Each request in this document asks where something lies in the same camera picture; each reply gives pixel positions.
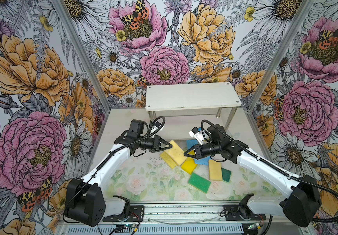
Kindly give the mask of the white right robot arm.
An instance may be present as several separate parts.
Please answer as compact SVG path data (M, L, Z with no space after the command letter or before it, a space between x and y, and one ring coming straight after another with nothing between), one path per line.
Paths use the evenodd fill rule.
M255 214L269 214L286 217L300 227L311 223L321 206L320 194L313 186L316 182L314 178L305 176L304 183L296 181L296 174L259 156L245 143L228 136L218 124L209 127L208 131L194 127L189 135L198 143L184 153L186 157L200 160L220 154L258 175L280 192L279 197L247 194L238 205L241 218L248 220Z

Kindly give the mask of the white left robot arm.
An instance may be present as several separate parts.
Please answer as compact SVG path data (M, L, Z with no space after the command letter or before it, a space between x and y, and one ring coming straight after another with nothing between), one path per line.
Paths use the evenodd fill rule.
M172 144L158 135L165 122L163 116L150 123L132 120L129 129L115 139L111 150L95 168L81 179L72 179L69 182L63 220L66 223L82 223L91 227L98 225L106 217L127 220L133 214L130 200L122 196L106 199L103 188L108 186L112 176L136 150L155 153L172 148Z

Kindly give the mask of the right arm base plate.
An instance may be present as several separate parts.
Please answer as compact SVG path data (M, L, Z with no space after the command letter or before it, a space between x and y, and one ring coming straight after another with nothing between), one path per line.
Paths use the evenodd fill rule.
M265 221L264 214L253 214L247 207L240 207L238 204L223 205L220 213L221 217L225 217L226 221Z

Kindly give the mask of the white two-tier shelf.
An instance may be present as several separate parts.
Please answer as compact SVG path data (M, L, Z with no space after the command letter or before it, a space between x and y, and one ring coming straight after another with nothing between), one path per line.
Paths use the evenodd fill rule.
M161 136L166 140L188 140L189 131L203 119L228 129L241 106L229 82L148 86L145 109L150 119L164 116Z

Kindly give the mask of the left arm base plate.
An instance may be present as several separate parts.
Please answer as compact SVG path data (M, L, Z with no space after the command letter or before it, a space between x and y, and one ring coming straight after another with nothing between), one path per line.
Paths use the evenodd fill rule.
M128 215L119 214L104 217L102 222L143 222L145 206L130 206Z

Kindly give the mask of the pale yellow porous sponge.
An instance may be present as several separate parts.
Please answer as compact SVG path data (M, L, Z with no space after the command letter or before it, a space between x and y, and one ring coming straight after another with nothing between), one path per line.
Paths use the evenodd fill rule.
M174 140L171 140L169 143L172 147L166 149L164 152L167 153L178 166L181 166L187 158L184 156L184 151Z

